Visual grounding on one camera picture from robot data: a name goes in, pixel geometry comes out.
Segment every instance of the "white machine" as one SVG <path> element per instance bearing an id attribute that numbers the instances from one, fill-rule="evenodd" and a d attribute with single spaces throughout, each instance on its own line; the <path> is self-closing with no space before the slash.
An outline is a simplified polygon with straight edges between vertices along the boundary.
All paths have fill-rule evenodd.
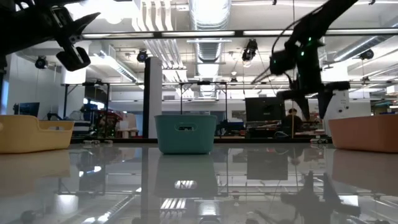
<path id="1" fill-rule="evenodd" d="M 331 137 L 329 120 L 342 118 L 349 118 L 349 93 L 348 90 L 335 90 L 323 118 L 323 128 L 329 137 Z"/>

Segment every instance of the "ductwork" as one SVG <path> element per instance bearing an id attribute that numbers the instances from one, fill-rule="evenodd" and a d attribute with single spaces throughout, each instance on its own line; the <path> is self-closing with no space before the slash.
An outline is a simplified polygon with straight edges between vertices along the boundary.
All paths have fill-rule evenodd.
<path id="1" fill-rule="evenodd" d="M 231 0 L 190 0 L 189 8 L 193 30 L 227 29 Z M 223 44 L 197 43 L 195 48 L 198 63 L 214 63 L 220 61 Z M 218 74 L 219 67 L 218 64 L 197 65 L 197 71 L 203 78 L 214 78 Z M 213 86 L 200 87 L 203 96 L 213 96 L 214 93 L 211 91 L 214 89 Z"/>
<path id="2" fill-rule="evenodd" d="M 382 27 L 396 28 L 398 27 L 398 16 L 385 23 Z M 374 37 L 364 37 L 361 40 L 349 45 L 345 49 L 337 52 L 333 57 L 334 61 L 344 61 L 360 53 L 368 50 L 381 42 L 384 42 L 393 37 L 392 35 L 378 35 Z"/>

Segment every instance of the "reflective surface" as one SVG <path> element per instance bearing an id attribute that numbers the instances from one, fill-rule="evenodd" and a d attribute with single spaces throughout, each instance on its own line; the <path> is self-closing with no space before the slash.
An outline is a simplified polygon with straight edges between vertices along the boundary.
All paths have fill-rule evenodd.
<path id="1" fill-rule="evenodd" d="M 0 156 L 0 223 L 397 223 L 398 155 L 309 144 Z"/>

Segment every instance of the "bin handle cutout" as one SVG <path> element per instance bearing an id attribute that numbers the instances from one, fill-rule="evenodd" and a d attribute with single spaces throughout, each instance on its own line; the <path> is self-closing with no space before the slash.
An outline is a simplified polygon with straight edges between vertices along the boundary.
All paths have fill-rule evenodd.
<path id="1" fill-rule="evenodd" d="M 196 131 L 198 126 L 194 123 L 179 123 L 174 125 L 176 131 Z"/>

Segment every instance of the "camera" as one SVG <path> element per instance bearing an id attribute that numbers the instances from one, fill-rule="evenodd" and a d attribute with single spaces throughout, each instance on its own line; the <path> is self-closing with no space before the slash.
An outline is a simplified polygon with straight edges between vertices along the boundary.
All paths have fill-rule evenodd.
<path id="1" fill-rule="evenodd" d="M 142 49 L 139 51 L 137 55 L 137 61 L 138 62 L 145 62 L 145 60 L 148 58 L 147 50 Z"/>
<path id="2" fill-rule="evenodd" d="M 242 54 L 242 60 L 244 62 L 249 62 L 251 61 L 254 56 L 256 56 L 256 51 L 257 51 L 257 42 L 255 39 L 250 39 L 248 45 L 244 49 L 244 52 Z"/>
<path id="3" fill-rule="evenodd" d="M 365 60 L 365 59 L 368 59 L 368 60 L 369 60 L 369 59 L 372 59 L 373 56 L 374 56 L 373 50 L 369 49 L 369 50 L 367 50 L 367 51 L 361 53 L 361 54 L 359 55 L 359 58 L 360 58 L 361 60 Z"/>
<path id="4" fill-rule="evenodd" d="M 49 62 L 45 59 L 45 56 L 39 56 L 35 63 L 36 68 L 46 69 L 49 67 Z"/>

